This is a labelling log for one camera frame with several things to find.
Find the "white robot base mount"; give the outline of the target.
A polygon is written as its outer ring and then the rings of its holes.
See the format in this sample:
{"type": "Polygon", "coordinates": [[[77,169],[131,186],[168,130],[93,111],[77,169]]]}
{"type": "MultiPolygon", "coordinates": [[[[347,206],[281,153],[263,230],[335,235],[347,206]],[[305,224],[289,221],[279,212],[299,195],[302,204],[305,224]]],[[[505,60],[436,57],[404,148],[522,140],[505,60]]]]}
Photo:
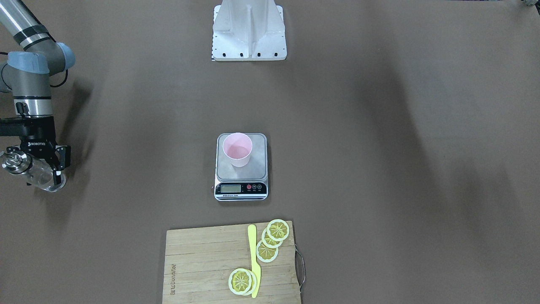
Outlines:
{"type": "Polygon", "coordinates": [[[284,10],[273,0],[224,0],[213,8],[211,59],[287,58],[284,10]]]}

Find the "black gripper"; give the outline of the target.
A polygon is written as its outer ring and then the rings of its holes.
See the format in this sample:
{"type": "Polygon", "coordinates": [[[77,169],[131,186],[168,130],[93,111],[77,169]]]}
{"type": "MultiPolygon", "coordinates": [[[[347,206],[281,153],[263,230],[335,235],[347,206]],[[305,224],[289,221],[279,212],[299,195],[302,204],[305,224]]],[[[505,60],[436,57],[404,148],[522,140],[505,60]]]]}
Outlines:
{"type": "Polygon", "coordinates": [[[25,152],[43,160],[51,160],[54,186],[66,181],[62,172],[70,167],[71,146],[57,146],[54,116],[17,117],[26,133],[19,136],[19,146],[6,148],[5,157],[27,157],[25,152]]]}

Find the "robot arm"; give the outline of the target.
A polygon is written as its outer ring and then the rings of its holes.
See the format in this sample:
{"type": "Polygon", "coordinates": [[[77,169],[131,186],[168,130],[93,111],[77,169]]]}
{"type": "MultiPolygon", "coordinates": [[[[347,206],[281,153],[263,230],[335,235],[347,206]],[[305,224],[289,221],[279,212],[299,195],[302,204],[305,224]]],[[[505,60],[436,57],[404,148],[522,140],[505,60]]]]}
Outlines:
{"type": "Polygon", "coordinates": [[[18,137],[20,144],[1,152],[1,166],[46,192],[66,182],[71,147],[56,141],[50,77],[68,73],[75,65],[69,46],[55,41],[21,0],[2,0],[1,23],[21,52],[8,52],[1,63],[1,92],[12,94],[15,117],[1,119],[2,137],[18,137]]]}

